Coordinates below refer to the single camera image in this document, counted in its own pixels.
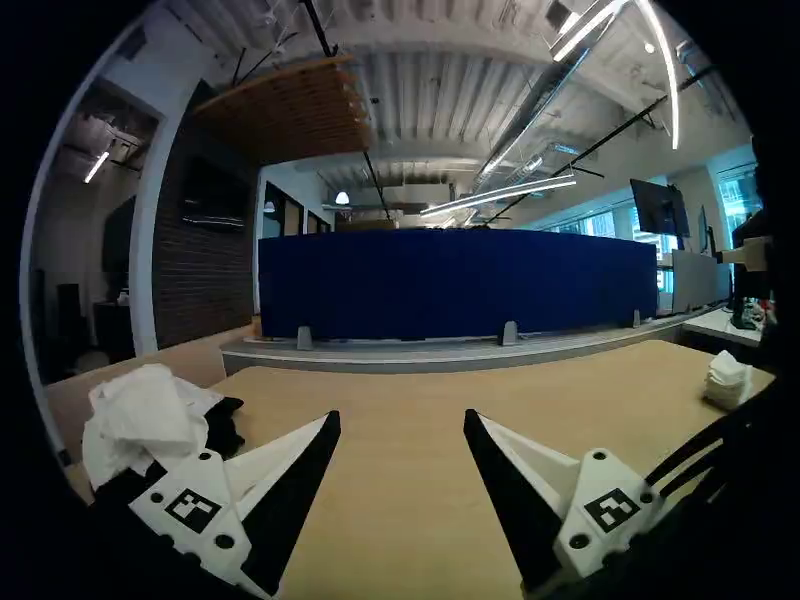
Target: white desk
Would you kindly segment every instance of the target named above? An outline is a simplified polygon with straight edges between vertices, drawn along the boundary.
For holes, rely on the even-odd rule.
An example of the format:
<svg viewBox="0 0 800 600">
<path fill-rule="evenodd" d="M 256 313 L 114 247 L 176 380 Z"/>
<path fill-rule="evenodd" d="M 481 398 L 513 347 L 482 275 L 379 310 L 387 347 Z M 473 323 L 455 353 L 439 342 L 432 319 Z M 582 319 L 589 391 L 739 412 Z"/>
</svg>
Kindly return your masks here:
<svg viewBox="0 0 800 600">
<path fill-rule="evenodd" d="M 755 331 L 737 329 L 731 325 L 731 313 L 725 312 L 721 308 L 685 321 L 683 328 L 751 348 L 757 348 L 761 342 L 760 329 Z"/>
</svg>

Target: wooden ceiling panel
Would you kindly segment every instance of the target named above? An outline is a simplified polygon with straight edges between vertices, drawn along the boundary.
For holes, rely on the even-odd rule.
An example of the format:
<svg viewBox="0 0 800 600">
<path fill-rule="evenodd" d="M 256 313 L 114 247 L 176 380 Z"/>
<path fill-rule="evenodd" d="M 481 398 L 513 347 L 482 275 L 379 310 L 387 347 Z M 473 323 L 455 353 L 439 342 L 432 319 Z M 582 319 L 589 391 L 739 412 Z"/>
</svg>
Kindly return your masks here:
<svg viewBox="0 0 800 600">
<path fill-rule="evenodd" d="M 326 58 L 268 73 L 199 106 L 199 123 L 256 164 L 367 149 L 355 79 Z"/>
</svg>

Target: computer monitor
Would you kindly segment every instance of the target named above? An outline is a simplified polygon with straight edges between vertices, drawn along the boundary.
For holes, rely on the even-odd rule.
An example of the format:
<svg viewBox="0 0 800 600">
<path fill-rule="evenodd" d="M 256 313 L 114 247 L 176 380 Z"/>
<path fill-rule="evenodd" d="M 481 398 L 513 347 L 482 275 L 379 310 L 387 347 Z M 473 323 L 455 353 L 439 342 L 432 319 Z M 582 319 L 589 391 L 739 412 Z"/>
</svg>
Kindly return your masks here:
<svg viewBox="0 0 800 600">
<path fill-rule="evenodd" d="M 631 179 L 631 189 L 639 213 L 639 229 L 689 237 L 689 219 L 678 188 Z"/>
<path fill-rule="evenodd" d="M 708 250 L 708 220 L 706 219 L 706 207 L 700 207 L 700 216 L 697 218 L 697 231 L 700 236 L 700 254 Z"/>
</svg>

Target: television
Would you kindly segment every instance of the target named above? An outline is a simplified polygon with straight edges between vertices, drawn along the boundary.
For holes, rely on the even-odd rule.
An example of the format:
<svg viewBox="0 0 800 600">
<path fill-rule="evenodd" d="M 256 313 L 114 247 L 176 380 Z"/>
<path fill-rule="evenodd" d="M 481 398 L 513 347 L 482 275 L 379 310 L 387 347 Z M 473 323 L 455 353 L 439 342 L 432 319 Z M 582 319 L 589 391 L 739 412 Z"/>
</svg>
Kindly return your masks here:
<svg viewBox="0 0 800 600">
<path fill-rule="evenodd" d="M 250 186 L 204 158 L 189 163 L 183 183 L 181 219 L 220 231 L 243 231 L 250 206 Z"/>
<path fill-rule="evenodd" d="M 639 213 L 639 229 L 689 237 L 689 219 L 678 188 L 631 179 L 631 189 Z"/>
</svg>

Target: desk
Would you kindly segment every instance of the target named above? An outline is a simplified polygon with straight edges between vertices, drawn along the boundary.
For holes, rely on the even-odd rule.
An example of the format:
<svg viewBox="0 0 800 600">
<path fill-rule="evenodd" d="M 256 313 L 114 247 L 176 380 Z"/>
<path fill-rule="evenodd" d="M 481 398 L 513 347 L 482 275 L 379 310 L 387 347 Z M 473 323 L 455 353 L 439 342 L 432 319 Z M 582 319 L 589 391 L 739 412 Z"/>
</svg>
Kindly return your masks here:
<svg viewBox="0 0 800 600">
<path fill-rule="evenodd" d="M 717 309 L 689 319 L 683 328 L 703 335 L 709 335 L 750 348 L 757 348 L 761 342 L 761 330 L 737 329 L 731 325 L 731 313 Z"/>
<path fill-rule="evenodd" d="M 518 600 L 520 575 L 464 440 L 464 410 L 572 456 L 605 446 L 646 474 L 721 415 L 700 399 L 711 358 L 647 341 L 460 373 L 250 367 L 214 389 L 245 401 L 236 417 L 245 449 L 341 411 L 284 598 Z M 754 392 L 771 379 L 754 371 Z"/>
</svg>

